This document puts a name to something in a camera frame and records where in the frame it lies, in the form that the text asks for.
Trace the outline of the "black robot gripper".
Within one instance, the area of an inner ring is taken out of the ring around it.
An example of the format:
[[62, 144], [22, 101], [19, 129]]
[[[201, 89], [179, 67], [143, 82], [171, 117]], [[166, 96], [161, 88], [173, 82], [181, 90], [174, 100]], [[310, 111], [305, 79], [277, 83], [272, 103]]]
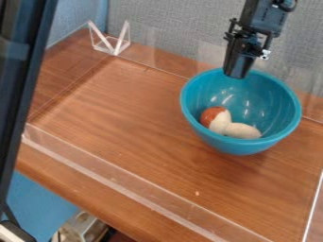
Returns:
[[257, 58], [269, 59], [270, 45], [282, 34], [289, 15], [298, 0], [246, 0], [241, 18], [230, 20], [224, 39], [228, 50], [224, 73], [244, 79]]

